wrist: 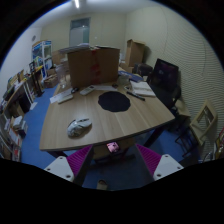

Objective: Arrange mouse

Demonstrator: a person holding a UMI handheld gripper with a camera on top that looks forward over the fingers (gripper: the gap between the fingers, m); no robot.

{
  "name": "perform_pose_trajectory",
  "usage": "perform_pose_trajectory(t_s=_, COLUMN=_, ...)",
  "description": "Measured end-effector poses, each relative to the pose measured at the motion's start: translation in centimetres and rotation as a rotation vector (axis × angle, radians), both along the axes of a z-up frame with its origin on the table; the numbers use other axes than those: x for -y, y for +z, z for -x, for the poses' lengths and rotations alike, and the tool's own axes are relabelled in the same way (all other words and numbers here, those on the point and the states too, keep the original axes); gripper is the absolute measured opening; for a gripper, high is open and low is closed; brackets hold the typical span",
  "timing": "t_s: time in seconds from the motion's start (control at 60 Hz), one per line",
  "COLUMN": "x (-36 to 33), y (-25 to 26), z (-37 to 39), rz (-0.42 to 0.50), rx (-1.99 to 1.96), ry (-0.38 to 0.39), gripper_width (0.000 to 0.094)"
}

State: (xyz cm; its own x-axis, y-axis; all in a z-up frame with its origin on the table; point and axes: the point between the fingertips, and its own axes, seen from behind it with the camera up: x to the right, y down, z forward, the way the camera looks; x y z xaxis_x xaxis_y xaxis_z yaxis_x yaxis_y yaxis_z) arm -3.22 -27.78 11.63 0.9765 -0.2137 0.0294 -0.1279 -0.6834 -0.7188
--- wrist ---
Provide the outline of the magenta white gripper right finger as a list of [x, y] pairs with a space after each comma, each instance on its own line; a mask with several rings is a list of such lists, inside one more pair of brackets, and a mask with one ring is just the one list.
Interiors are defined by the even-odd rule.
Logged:
[[169, 154], [160, 155], [139, 144], [136, 145], [136, 148], [154, 180], [160, 180], [183, 169], [183, 166]]

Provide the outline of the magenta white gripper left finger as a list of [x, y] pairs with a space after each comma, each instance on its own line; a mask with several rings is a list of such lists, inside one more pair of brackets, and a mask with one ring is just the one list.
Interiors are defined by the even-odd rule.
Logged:
[[92, 146], [86, 146], [68, 157], [59, 156], [45, 171], [70, 182], [83, 182], [93, 158]]

